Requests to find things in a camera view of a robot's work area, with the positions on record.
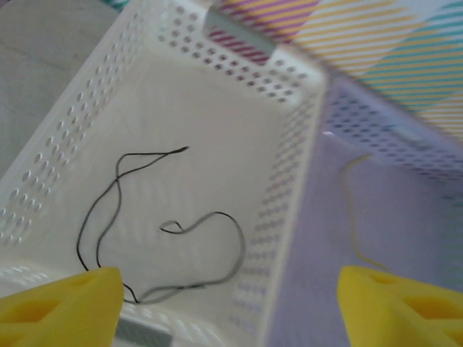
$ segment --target gray floor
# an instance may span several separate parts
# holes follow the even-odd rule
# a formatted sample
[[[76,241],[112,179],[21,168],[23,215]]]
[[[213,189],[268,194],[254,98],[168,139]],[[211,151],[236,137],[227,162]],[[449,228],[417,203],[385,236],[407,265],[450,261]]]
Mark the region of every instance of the gray floor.
[[[0,8],[0,177],[116,17],[99,0]]]

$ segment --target yellow wire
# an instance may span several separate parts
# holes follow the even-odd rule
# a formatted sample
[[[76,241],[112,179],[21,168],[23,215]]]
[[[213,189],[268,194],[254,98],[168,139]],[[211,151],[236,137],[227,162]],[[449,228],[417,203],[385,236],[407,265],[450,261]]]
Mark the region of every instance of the yellow wire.
[[[387,273],[389,272],[388,268],[384,265],[382,265],[379,262],[376,262],[365,255],[362,254],[360,251],[360,248],[357,243],[357,216],[355,215],[355,204],[354,204],[354,198],[352,197],[352,192],[349,188],[349,185],[347,183],[347,174],[349,173],[350,169],[354,166],[356,166],[358,163],[363,162],[364,160],[367,160],[369,157],[371,157],[371,154],[368,155],[363,155],[361,157],[355,158],[354,160],[351,160],[348,162],[348,164],[345,165],[339,172],[339,176],[341,178],[342,186],[344,188],[344,194],[346,197],[346,202],[347,202],[347,209],[349,212],[349,219],[350,219],[350,228],[351,228],[351,236],[352,236],[352,248],[354,249],[355,254],[363,261],[370,263],[371,265],[375,265],[376,267],[379,267],[380,269],[386,271]]]

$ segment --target basket bottom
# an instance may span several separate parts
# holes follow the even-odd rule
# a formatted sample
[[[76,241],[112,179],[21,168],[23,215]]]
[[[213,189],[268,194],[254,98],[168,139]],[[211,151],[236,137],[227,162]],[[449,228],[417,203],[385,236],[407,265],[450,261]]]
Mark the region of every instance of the basket bottom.
[[[245,236],[252,232],[283,115],[259,100],[241,98],[217,85],[213,74],[178,61],[141,53],[114,97],[91,124],[82,147],[55,186],[48,218],[21,249],[28,259],[57,272],[82,271],[75,256],[77,232],[88,208],[114,177],[128,152],[189,150],[122,179],[122,210],[104,239],[101,263],[121,269],[137,294],[153,286],[186,285],[225,276],[239,254],[234,224],[220,216],[193,232],[159,231],[168,220],[184,227],[215,210],[232,215]],[[128,158],[121,170],[152,158]],[[113,189],[90,217],[82,255],[95,267],[98,235],[116,209]],[[215,325],[231,304],[234,282],[182,292],[156,312],[186,322]],[[126,299],[132,297],[126,292]]]

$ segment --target gray wire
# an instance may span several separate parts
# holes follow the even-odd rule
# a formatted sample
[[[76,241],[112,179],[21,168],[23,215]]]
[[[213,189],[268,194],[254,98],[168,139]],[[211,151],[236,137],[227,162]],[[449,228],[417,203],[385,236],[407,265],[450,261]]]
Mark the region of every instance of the gray wire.
[[[97,244],[96,244],[96,250],[95,250],[96,263],[97,263],[98,267],[102,267],[101,262],[100,262],[101,243],[102,243],[104,237],[106,236],[106,234],[109,232],[109,230],[111,229],[111,227],[115,223],[115,221],[116,221],[116,219],[117,219],[117,217],[119,215],[119,212],[120,212],[120,210],[122,208],[122,188],[121,188],[120,179],[122,177],[128,175],[128,174],[131,174],[131,173],[134,173],[136,171],[147,168],[149,166],[152,166],[154,163],[157,163],[158,161],[160,161],[161,159],[163,159],[163,158],[165,158],[165,157],[167,157],[169,155],[182,153],[187,149],[188,149],[188,147],[182,147],[182,148],[179,148],[178,150],[173,150],[173,151],[167,152],[167,153],[126,153],[117,161],[117,164],[116,164],[116,178],[109,184],[109,186],[103,191],[103,193],[100,194],[97,197],[97,199],[93,202],[93,204],[90,206],[90,209],[87,212],[87,215],[85,216],[84,221],[82,222],[82,225],[81,225],[80,230],[79,230],[79,235],[77,237],[77,243],[76,243],[77,257],[79,258],[79,261],[80,261],[81,265],[84,267],[84,269],[86,271],[89,271],[89,268],[85,264],[85,261],[84,261],[82,255],[80,254],[80,242],[82,240],[82,235],[83,235],[83,232],[85,230],[85,226],[87,225],[88,219],[90,218],[90,215],[93,212],[93,210],[95,209],[96,205],[112,190],[112,188],[114,186],[117,187],[117,191],[118,191],[117,208],[114,211],[113,215],[111,216],[111,220],[109,221],[108,225],[103,229],[100,236],[98,237],[98,241],[97,241]],[[126,158],[127,156],[148,156],[148,155],[159,155],[159,157],[152,160],[148,164],[145,164],[145,165],[140,166],[138,168],[128,170],[128,171],[126,171],[124,173],[119,172],[119,166],[120,166],[122,160],[124,158]],[[161,301],[164,301],[164,300],[167,300],[167,299],[173,297],[174,295],[177,295],[177,294],[179,294],[179,293],[181,293],[183,291],[186,291],[187,289],[205,288],[206,286],[217,286],[217,285],[224,284],[224,283],[230,281],[237,274],[239,268],[241,267],[241,265],[242,265],[242,263],[243,263],[243,261],[245,259],[245,254],[246,254],[245,235],[244,235],[244,233],[243,233],[243,231],[241,229],[241,226],[238,224],[236,219],[234,219],[232,216],[230,216],[227,213],[223,213],[223,212],[220,212],[220,211],[215,211],[215,212],[208,213],[207,215],[205,215],[202,218],[198,219],[196,222],[194,222],[191,226],[189,226],[186,229],[183,229],[183,227],[180,225],[180,223],[177,222],[176,220],[169,220],[169,221],[167,221],[165,223],[162,223],[159,226],[159,230],[161,230],[161,231],[163,231],[165,233],[168,233],[168,234],[175,234],[175,235],[188,234],[189,232],[195,230],[200,224],[206,222],[209,218],[212,218],[215,215],[223,215],[223,216],[229,218],[233,222],[233,224],[235,225],[235,228],[237,229],[238,236],[239,236],[240,251],[239,251],[238,259],[235,262],[232,269],[224,277],[219,278],[217,280],[198,281],[198,282],[194,282],[194,283],[191,283],[191,284],[188,284],[188,285],[185,285],[185,286],[179,286],[179,285],[176,285],[176,286],[155,286],[155,287],[152,287],[152,288],[148,289],[145,293],[143,293],[140,296],[140,298],[137,298],[137,296],[136,296],[134,290],[132,289],[132,287],[130,287],[126,283],[123,283],[123,286],[127,290],[129,290],[129,292],[131,293],[132,298],[133,298],[133,300],[126,300],[125,299],[124,301],[129,303],[129,304],[157,304],[157,303],[159,303]],[[171,231],[171,230],[167,229],[167,227],[172,226],[172,225],[177,226],[177,228],[179,228],[179,231]],[[161,292],[161,291],[170,291],[170,292],[168,292],[168,293],[166,293],[166,294],[164,294],[162,296],[159,296],[156,299],[151,299],[151,300],[145,300],[144,301],[144,299],[148,298],[152,294],[157,293],[157,292]]]

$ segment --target plastic basket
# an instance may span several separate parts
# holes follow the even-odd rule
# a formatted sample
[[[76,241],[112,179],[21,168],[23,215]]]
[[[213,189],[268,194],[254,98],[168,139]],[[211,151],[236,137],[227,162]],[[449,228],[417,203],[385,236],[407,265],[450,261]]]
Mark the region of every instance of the plastic basket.
[[[217,26],[270,59],[257,65],[207,39],[208,27]],[[122,182],[123,207],[102,263],[119,267],[138,293],[223,276],[239,253],[229,221],[217,218],[184,236],[158,230],[214,210],[238,220],[248,257],[231,283],[151,307],[125,304],[118,334],[140,343],[158,331],[181,346],[265,345],[324,76],[291,48],[275,47],[207,4],[132,0],[1,180],[5,293],[82,271],[77,232],[122,154],[190,146]],[[131,160],[123,166],[143,162]],[[82,255],[90,267],[115,203],[112,192],[89,220]]]
[[[350,346],[336,288],[357,245],[392,273],[463,291],[463,149],[344,76],[332,80],[269,346]]]
[[[270,58],[243,59],[208,40],[209,27]],[[245,263],[233,283],[125,304],[122,339],[347,346],[336,281],[342,265],[361,262],[339,170],[366,153],[349,174],[360,248],[398,275],[461,289],[463,150],[343,77],[322,113],[324,75],[206,4],[132,0],[0,182],[4,293],[82,271],[77,232],[121,154],[185,145],[124,179],[103,264],[118,266],[136,292],[223,275],[238,253],[228,223],[158,232],[166,220],[188,225],[212,210],[242,225]],[[115,204],[113,193],[90,219],[90,265]]]

